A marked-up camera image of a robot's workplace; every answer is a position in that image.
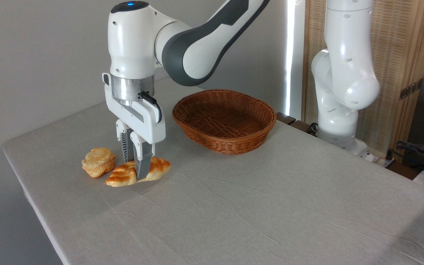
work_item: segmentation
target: brown woven basket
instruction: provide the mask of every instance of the brown woven basket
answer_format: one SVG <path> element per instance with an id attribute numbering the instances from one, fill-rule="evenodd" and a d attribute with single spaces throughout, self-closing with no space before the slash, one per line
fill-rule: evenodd
<path id="1" fill-rule="evenodd" d="M 187 137 L 228 155 L 257 149 L 276 123 L 276 113 L 264 101 L 227 89 L 187 96 L 172 115 Z"/>

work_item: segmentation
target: table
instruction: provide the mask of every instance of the table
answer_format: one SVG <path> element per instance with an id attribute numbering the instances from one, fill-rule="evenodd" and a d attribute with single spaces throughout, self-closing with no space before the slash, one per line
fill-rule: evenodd
<path id="1" fill-rule="evenodd" d="M 97 146 L 121 164 L 105 104 L 3 145 L 64 264 L 424 264 L 424 186 L 281 122 L 254 151 L 210 151 L 170 114 L 198 91 L 156 84 L 172 165 L 158 181 L 82 170 Z"/>

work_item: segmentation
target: puff pastry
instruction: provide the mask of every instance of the puff pastry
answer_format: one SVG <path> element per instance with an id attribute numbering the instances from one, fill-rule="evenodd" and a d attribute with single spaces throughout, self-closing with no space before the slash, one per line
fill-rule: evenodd
<path id="1" fill-rule="evenodd" d="M 89 176 L 99 178 L 116 166 L 114 163 L 115 158 L 116 155 L 111 150 L 105 147 L 96 147 L 86 155 L 86 158 L 81 161 L 81 164 Z"/>
<path id="2" fill-rule="evenodd" d="M 171 168 L 171 164 L 163 158 L 152 156 L 150 170 L 146 178 L 137 181 L 137 173 L 135 171 L 135 161 L 116 167 L 111 176 L 104 182 L 106 185 L 113 187 L 121 187 L 139 183 L 142 181 L 153 181 L 160 179 Z"/>

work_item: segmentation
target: metal bracket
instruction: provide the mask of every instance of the metal bracket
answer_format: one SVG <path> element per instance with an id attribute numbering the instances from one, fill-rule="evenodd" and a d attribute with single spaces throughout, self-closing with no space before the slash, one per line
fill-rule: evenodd
<path id="1" fill-rule="evenodd" d="M 409 95 L 415 93 L 415 91 L 419 90 L 421 88 L 422 82 L 423 78 L 402 89 L 402 91 L 400 91 L 399 100 L 405 99 Z"/>

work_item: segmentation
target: bamboo blind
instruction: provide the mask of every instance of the bamboo blind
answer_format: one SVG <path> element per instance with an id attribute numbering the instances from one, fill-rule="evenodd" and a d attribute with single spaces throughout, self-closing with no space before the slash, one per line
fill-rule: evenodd
<path id="1" fill-rule="evenodd" d="M 304 65 L 303 120 L 316 122 L 318 106 L 311 62 L 326 48 L 326 0 L 308 0 Z M 399 100 L 405 87 L 424 74 L 424 0 L 375 0 L 371 27 L 372 60 L 381 85 L 377 100 L 359 112 L 356 137 L 383 152 L 406 141 L 418 91 Z"/>

